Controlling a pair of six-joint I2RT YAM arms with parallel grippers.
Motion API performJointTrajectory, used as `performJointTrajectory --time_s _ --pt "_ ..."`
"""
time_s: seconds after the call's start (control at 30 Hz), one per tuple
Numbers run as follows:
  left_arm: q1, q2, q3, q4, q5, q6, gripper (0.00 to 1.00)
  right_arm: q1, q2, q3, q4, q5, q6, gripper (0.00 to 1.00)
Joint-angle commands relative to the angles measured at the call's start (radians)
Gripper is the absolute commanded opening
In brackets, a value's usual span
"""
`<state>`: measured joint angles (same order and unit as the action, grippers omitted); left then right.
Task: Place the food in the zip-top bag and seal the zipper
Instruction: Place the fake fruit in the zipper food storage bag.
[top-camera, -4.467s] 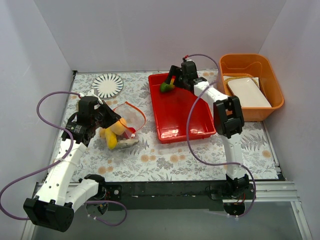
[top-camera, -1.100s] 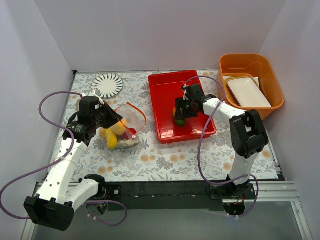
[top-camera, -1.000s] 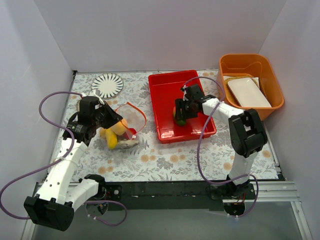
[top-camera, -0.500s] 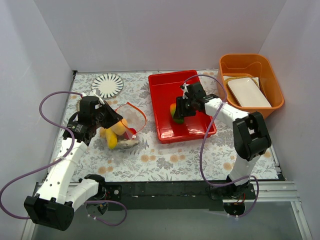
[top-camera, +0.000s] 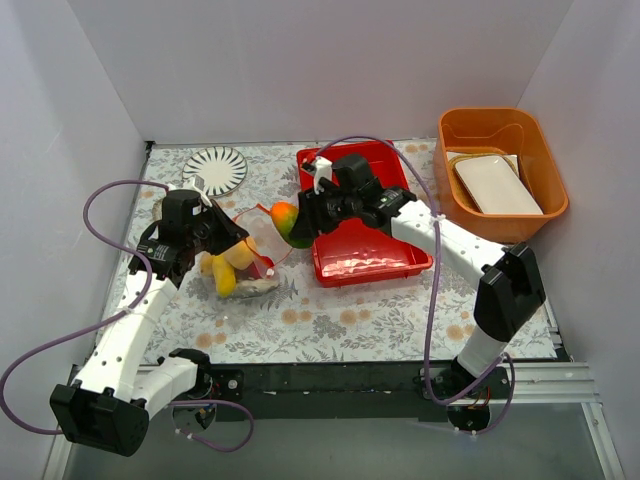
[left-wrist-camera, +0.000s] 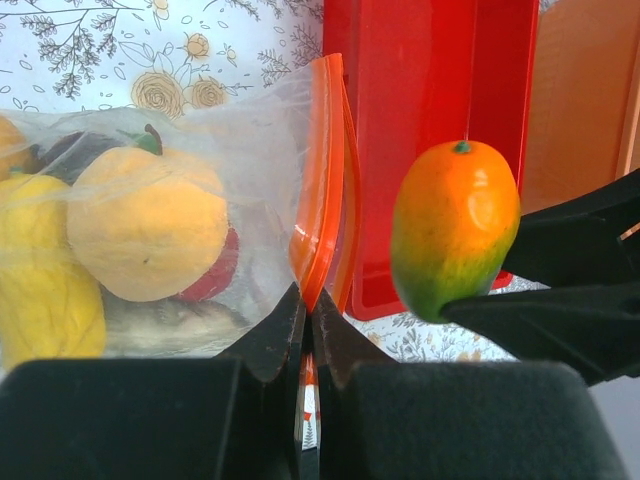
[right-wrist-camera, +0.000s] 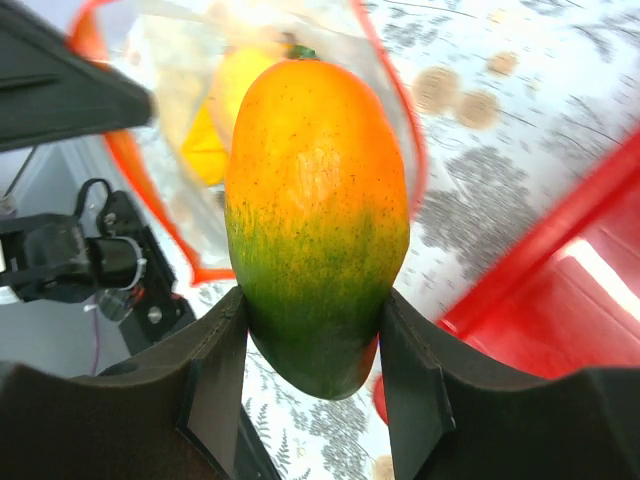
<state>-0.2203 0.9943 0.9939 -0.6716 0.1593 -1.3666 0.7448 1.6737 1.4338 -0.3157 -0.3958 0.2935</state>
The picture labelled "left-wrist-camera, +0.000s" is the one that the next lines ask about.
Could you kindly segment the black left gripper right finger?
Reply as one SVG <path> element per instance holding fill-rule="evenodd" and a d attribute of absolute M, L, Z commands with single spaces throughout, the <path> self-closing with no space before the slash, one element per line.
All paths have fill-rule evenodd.
<path fill-rule="evenodd" d="M 310 317 L 323 479 L 624 479 L 584 381 L 549 362 L 399 363 L 322 293 Z"/>

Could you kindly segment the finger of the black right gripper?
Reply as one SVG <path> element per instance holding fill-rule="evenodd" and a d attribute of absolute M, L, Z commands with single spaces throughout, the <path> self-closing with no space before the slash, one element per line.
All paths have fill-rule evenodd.
<path fill-rule="evenodd" d="M 441 316 L 522 361 L 568 365 L 589 385 L 639 376 L 639 283 L 457 300 Z"/>
<path fill-rule="evenodd" d="M 639 279 L 639 171 L 524 215 L 503 269 L 552 288 Z"/>

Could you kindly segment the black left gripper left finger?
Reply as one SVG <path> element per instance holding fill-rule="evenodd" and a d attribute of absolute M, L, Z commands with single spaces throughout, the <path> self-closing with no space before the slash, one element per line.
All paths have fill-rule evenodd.
<path fill-rule="evenodd" d="M 296 285 L 211 358 L 38 360 L 1 384 L 5 479 L 295 479 Z"/>

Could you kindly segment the grey plastic fish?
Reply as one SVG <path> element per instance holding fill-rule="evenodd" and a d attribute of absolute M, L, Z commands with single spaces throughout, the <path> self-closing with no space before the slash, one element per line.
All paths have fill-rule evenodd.
<path fill-rule="evenodd" d="M 104 308 L 110 355 L 213 356 L 252 327 L 240 313 L 215 301 L 137 303 L 107 296 Z"/>

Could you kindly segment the red fruit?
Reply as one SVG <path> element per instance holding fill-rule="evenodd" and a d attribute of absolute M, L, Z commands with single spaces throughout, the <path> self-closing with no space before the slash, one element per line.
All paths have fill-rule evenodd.
<path fill-rule="evenodd" d="M 229 227 L 224 247 L 211 268 L 193 285 L 176 295 L 185 302 L 209 300 L 223 292 L 233 279 L 239 261 L 239 236 Z"/>

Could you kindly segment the green red mango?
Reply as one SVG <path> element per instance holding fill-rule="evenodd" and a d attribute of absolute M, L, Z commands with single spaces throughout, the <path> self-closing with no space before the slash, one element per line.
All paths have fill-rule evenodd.
<path fill-rule="evenodd" d="M 458 140 L 419 155 L 393 209 L 390 265 L 414 316 L 443 323 L 443 306 L 487 294 L 517 235 L 521 204 L 505 157 Z"/>

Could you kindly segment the clear zip top bag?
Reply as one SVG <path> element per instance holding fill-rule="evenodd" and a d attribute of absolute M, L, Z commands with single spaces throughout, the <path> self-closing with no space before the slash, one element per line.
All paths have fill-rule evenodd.
<path fill-rule="evenodd" d="M 219 353 L 349 296 L 359 161 L 331 54 L 246 99 L 1 114 L 1 370 Z"/>

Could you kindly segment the orange peach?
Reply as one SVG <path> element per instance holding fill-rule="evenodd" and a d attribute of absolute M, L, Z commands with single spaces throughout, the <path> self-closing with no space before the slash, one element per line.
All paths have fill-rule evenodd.
<path fill-rule="evenodd" d="M 132 302 L 171 297 L 218 259 L 228 206 L 214 168 L 146 139 L 97 157 L 67 201 L 67 236 L 79 262 L 113 295 Z"/>

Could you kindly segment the dark purple passion fruit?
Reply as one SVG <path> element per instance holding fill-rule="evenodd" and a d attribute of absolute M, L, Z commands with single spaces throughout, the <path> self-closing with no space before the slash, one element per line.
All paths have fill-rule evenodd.
<path fill-rule="evenodd" d="M 123 143 L 112 137 L 77 131 L 62 137 L 48 150 L 38 153 L 38 171 L 73 185 L 97 157 L 120 146 Z"/>

